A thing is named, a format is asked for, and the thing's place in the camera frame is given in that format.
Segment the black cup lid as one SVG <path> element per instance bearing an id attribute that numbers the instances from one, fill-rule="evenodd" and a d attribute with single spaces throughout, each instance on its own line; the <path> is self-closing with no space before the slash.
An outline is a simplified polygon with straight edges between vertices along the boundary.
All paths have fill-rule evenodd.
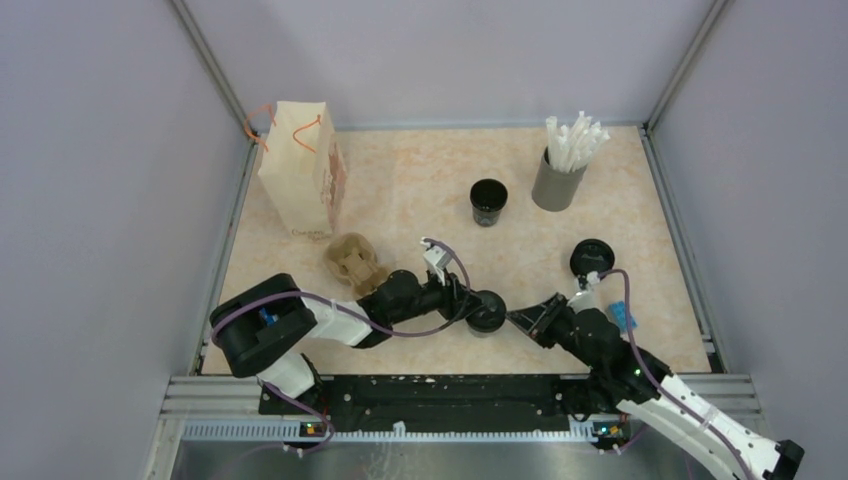
<path id="1" fill-rule="evenodd" d="M 480 328 L 503 326 L 506 320 L 506 303 L 496 293 L 482 290 L 471 294 L 471 303 L 465 321 Z"/>

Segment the beige paper takeout bag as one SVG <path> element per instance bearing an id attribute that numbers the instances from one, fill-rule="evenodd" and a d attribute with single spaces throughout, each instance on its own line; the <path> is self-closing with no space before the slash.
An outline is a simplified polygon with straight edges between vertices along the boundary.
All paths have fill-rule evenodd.
<path id="1" fill-rule="evenodd" d="M 247 115 L 244 130 L 260 147 L 258 178 L 288 234 L 331 237 L 347 168 L 328 104 L 268 103 Z"/>

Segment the single black coffee cup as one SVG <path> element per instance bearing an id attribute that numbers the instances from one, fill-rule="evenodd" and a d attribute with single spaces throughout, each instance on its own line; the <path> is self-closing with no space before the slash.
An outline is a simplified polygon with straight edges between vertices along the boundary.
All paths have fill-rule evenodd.
<path id="1" fill-rule="evenodd" d="M 476 338 L 489 338 L 489 337 L 495 335 L 501 328 L 502 328 L 501 325 L 496 325 L 494 327 L 480 328 L 479 326 L 468 323 L 468 329 L 469 329 L 470 333 Z"/>

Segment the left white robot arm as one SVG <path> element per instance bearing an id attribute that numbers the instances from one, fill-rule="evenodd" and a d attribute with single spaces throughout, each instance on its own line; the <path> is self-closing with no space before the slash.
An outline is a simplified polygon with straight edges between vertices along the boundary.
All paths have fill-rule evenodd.
<path id="1" fill-rule="evenodd" d="M 301 290 L 285 273 L 274 275 L 215 308 L 209 316 L 210 340 L 223 353 L 236 378 L 255 377 L 281 393 L 297 413 L 319 404 L 319 375 L 296 352 L 303 339 L 321 339 L 368 349 L 398 336 L 396 325 L 432 312 L 447 323 L 477 315 L 483 297 L 458 277 L 428 273 L 425 283 L 396 270 L 370 294 L 338 302 Z"/>

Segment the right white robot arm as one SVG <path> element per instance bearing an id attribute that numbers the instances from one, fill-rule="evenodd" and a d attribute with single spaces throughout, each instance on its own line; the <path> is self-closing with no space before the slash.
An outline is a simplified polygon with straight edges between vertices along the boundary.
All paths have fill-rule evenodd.
<path id="1" fill-rule="evenodd" d="M 574 310 L 561 294 L 506 314 L 542 348 L 559 346 L 586 365 L 589 404 L 640 420 L 697 460 L 717 479 L 792 479 L 804 449 L 740 424 L 649 352 L 625 340 L 597 308 Z"/>

